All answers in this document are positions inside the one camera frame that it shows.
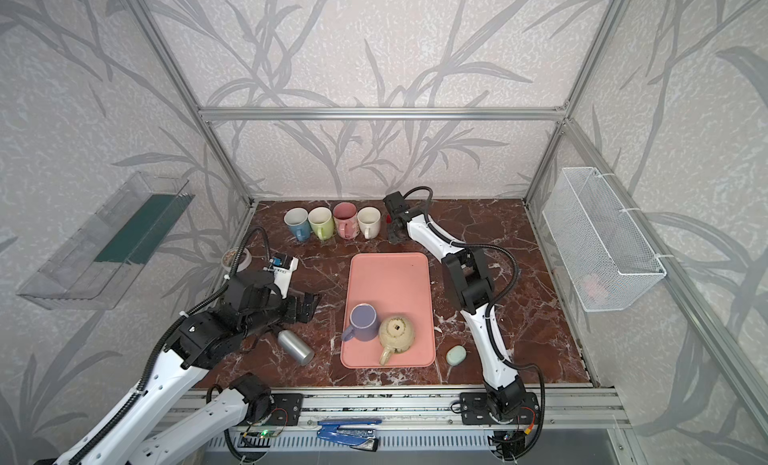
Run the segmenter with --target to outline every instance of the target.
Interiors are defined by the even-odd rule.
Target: gray wall
[[[207,106],[557,106],[608,0],[147,0]],[[254,196],[521,198],[550,122],[227,122]]]
[[[576,112],[745,354],[768,376],[768,0],[631,0]],[[768,463],[768,444],[666,288],[586,315],[541,209],[534,220],[598,374],[652,463]]]
[[[55,457],[135,383],[246,212],[116,0],[0,0],[0,462]],[[110,311],[18,286],[134,172],[196,196]]]

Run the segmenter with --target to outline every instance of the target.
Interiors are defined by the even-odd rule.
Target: metal cylinder
[[[306,365],[312,361],[315,351],[304,340],[294,334],[293,331],[283,330],[277,334],[277,343],[293,357],[300,365]]]

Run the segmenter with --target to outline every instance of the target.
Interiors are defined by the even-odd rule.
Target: green soap bar
[[[446,354],[446,360],[448,361],[448,365],[452,367],[455,367],[456,365],[462,363],[466,357],[467,357],[467,351],[461,345],[456,345],[451,350],[448,350],[448,353]]]

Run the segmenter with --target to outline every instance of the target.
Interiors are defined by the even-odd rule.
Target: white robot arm
[[[253,230],[246,235],[243,248],[251,233]],[[311,352],[299,337],[283,331],[279,324],[288,320],[288,310],[294,314],[307,313],[304,318],[311,319],[320,296],[304,294],[303,303],[298,297],[289,297],[290,279],[299,260],[282,254],[270,260],[270,267],[263,271],[226,277],[226,286],[189,315],[183,314],[185,318],[174,323],[160,339],[159,345],[164,349],[154,363],[148,364],[143,377],[148,378],[146,383],[141,385],[140,381],[129,390],[92,431],[58,459],[38,463],[171,465],[229,427],[243,420],[252,423],[267,417],[270,388],[255,375],[245,374],[205,407],[147,439],[178,399],[222,358],[239,349],[245,337],[266,331],[289,334],[286,341],[290,341],[293,349],[286,351],[290,355],[302,347]],[[222,297],[220,303],[195,313],[217,297]],[[303,321],[302,315],[290,319]]]
[[[488,393],[488,412],[497,422],[507,423],[515,418],[524,400],[534,400],[534,397],[525,390],[521,377],[512,366],[502,333],[498,329],[494,305],[490,305],[493,279],[482,249],[504,250],[494,245],[469,246],[456,240],[429,217],[428,206],[432,198],[430,188],[414,188],[406,193],[406,197],[417,190],[429,192],[429,198],[423,206],[408,206],[405,197],[398,191],[384,198],[384,205],[389,212],[388,239],[391,243],[417,241],[442,264],[446,297],[464,316],[478,349]],[[511,254],[504,252],[514,261]]]
[[[408,222],[408,236],[412,240],[421,244],[439,261],[442,261],[447,255],[457,254],[463,250],[438,238],[435,232],[429,229],[426,220],[426,214],[420,214]],[[431,221],[431,219],[430,223],[447,239],[458,241],[447,231],[440,228],[437,223]],[[510,383],[513,383],[518,376],[518,372],[514,368],[504,365],[494,353],[491,341],[488,337],[488,330],[485,326],[485,308],[487,307],[488,303],[485,303],[484,305],[477,307],[474,314],[470,314],[466,310],[461,310],[461,314],[467,321],[469,330],[472,332],[472,338],[475,340],[475,346],[478,348],[480,363],[482,364],[483,380],[485,380],[485,383],[491,387],[498,389],[499,387],[506,387]],[[496,340],[497,348],[502,352],[504,358],[509,361],[509,355],[504,346],[502,332],[498,329],[496,313],[493,308],[491,309],[491,331]]]

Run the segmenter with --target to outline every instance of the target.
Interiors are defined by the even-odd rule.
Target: blue mug
[[[303,208],[292,208],[288,210],[283,221],[288,225],[288,229],[298,241],[307,241],[312,235],[310,228],[309,214]]]
[[[376,309],[369,304],[360,304],[352,308],[350,325],[341,334],[343,341],[357,338],[360,341],[371,341],[379,336],[379,317]]]

